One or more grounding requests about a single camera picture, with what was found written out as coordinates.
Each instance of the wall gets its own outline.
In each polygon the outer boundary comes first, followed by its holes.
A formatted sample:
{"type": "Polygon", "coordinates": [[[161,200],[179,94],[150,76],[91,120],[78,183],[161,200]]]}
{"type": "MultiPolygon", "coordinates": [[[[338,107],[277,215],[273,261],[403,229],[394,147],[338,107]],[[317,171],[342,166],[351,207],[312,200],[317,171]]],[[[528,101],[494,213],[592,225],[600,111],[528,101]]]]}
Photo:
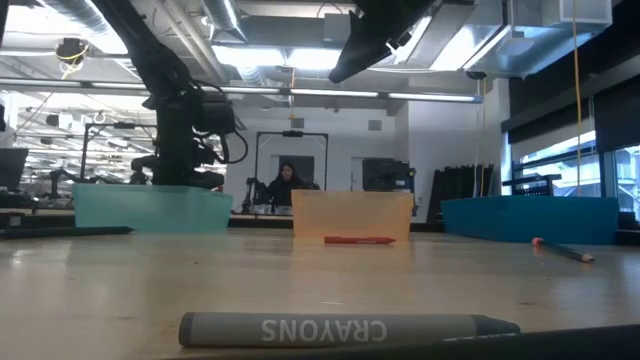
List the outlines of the wall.
{"type": "Polygon", "coordinates": [[[402,161],[409,161],[409,103],[407,102],[396,115],[395,158],[402,161]]]}
{"type": "Polygon", "coordinates": [[[447,166],[495,165],[492,193],[500,192],[502,133],[509,117],[509,86],[496,80],[482,107],[476,104],[411,102],[409,104],[409,161],[416,168],[416,199],[420,209],[414,222],[426,221],[433,175],[447,166]]]}
{"type": "MultiPolygon", "coordinates": [[[[288,109],[262,111],[255,108],[238,109],[238,117],[248,130],[242,135],[249,143],[249,154],[239,164],[227,167],[225,193],[234,196],[234,208],[239,207],[246,194],[246,179],[254,176],[256,133],[258,131],[277,131],[290,129],[288,109]]],[[[333,110],[299,109],[296,117],[305,118],[307,133],[329,134],[329,159],[327,171],[327,189],[351,189],[352,158],[394,157],[395,125],[394,118],[388,117],[385,110],[333,110]],[[383,120],[382,131],[368,130],[369,120],[383,120]]],[[[308,155],[315,157],[315,176],[320,185],[324,179],[324,139],[307,137],[283,138],[282,136],[263,135],[260,138],[258,179],[269,183],[271,179],[271,159],[276,155],[308,155]]],[[[231,156],[240,154],[242,147],[237,140],[230,141],[231,156]]]]}

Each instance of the computer monitor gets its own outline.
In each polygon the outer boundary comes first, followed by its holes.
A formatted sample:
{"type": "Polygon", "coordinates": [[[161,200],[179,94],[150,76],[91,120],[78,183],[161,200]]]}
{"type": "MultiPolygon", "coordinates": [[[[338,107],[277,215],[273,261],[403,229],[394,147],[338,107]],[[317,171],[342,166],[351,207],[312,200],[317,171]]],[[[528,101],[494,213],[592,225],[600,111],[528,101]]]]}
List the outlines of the computer monitor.
{"type": "Polygon", "coordinates": [[[29,149],[0,148],[0,187],[17,189],[29,149]]]}
{"type": "Polygon", "coordinates": [[[409,189],[408,162],[394,159],[364,159],[362,188],[364,191],[394,191],[409,189]]]}

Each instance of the teal plastic bin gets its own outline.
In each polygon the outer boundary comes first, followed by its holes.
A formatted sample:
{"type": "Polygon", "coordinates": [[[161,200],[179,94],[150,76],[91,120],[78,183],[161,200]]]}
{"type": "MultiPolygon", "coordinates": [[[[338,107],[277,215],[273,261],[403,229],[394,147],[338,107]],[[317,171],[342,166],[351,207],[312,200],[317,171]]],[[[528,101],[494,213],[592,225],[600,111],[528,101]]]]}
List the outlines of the teal plastic bin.
{"type": "Polygon", "coordinates": [[[77,227],[128,226],[143,233],[217,233],[229,224],[233,197],[188,186],[73,187],[77,227]]]}
{"type": "Polygon", "coordinates": [[[534,237],[558,244],[613,244],[615,198],[490,196],[442,202],[445,231],[503,242],[534,237]]]}

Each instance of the person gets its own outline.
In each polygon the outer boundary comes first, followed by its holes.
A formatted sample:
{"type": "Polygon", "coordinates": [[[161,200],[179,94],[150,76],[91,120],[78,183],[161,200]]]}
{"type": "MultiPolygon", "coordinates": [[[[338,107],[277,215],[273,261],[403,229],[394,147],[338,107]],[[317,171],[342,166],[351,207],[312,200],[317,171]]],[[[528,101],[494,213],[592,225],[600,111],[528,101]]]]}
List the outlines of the person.
{"type": "Polygon", "coordinates": [[[283,162],[278,177],[267,187],[267,193],[273,199],[274,206],[291,206],[291,190],[302,186],[304,182],[298,177],[293,164],[283,162]]]}

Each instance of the dark hair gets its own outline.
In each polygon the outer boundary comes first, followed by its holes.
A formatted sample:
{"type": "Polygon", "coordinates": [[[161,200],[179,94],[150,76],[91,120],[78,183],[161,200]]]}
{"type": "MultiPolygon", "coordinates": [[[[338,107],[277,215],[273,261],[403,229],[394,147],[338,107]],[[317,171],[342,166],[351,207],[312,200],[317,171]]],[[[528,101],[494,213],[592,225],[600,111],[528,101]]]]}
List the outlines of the dark hair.
{"type": "Polygon", "coordinates": [[[293,172],[293,174],[291,174],[291,179],[289,181],[302,182],[302,180],[300,180],[300,178],[298,177],[298,172],[296,171],[296,167],[293,166],[293,164],[288,161],[285,161],[282,164],[280,164],[280,170],[278,170],[278,178],[276,180],[285,182],[284,178],[282,177],[282,170],[284,170],[285,166],[291,169],[291,171],[293,172]]]}

